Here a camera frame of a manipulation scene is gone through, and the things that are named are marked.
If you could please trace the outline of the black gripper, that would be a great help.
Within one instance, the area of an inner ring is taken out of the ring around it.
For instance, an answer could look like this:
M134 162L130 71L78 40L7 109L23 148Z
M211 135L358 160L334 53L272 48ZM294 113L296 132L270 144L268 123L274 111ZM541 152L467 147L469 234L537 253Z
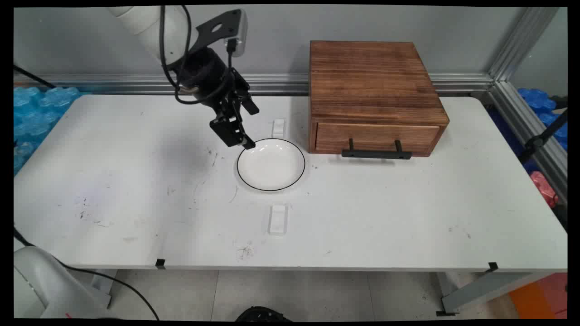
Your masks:
M184 66L174 64L180 96L192 95L193 101L211 107L216 117L209 122L211 130L228 147L255 148L242 125L240 108L250 115L260 112L249 93L249 84L233 67L227 66L211 48L189 54Z

